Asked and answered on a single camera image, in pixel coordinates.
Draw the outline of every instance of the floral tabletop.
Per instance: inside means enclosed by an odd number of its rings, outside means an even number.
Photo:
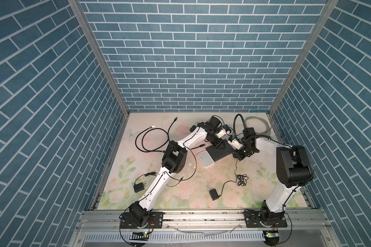
[[[232,127],[233,118],[236,113],[216,113]],[[136,136],[149,126],[168,129],[175,117],[178,120],[173,124],[169,132],[170,140],[181,140],[190,132],[189,129],[196,122],[207,121],[214,113],[131,113],[124,135],[121,139],[117,155],[114,159],[109,178],[106,182],[98,210],[124,210],[130,204],[138,200],[146,190],[135,193],[133,185],[135,179],[140,175],[151,171],[159,171],[163,153],[143,153],[135,147]],[[243,113],[243,117],[258,116],[268,120],[265,113]],[[241,133],[242,122],[240,118],[236,122],[237,132]],[[264,131],[264,124],[258,120],[247,121],[248,127],[254,127],[256,131]],[[163,131],[155,130],[149,132],[144,138],[143,144],[147,149],[154,149],[166,140]],[[197,154],[204,151],[205,147],[196,148],[193,153],[197,157],[197,170],[195,175],[187,181],[182,181],[175,187],[166,187],[155,203],[155,209],[195,209],[195,208],[250,208],[261,207],[263,200],[268,198],[278,182],[276,176],[275,158],[266,152],[260,152],[245,158],[236,163],[232,155],[228,155],[212,166],[205,168]],[[228,180],[235,180],[236,174],[246,174],[249,179],[246,186],[238,186],[235,183],[227,183],[223,190],[223,196],[212,201],[209,190],[216,189],[221,193],[223,183]],[[183,170],[176,175],[188,178],[195,169],[195,159],[191,152],[188,152]],[[137,183],[143,182],[148,188],[155,179],[154,176],[142,176]],[[168,185],[177,184],[176,180],[168,182]],[[287,203],[288,207],[306,207],[306,202],[301,192]]]

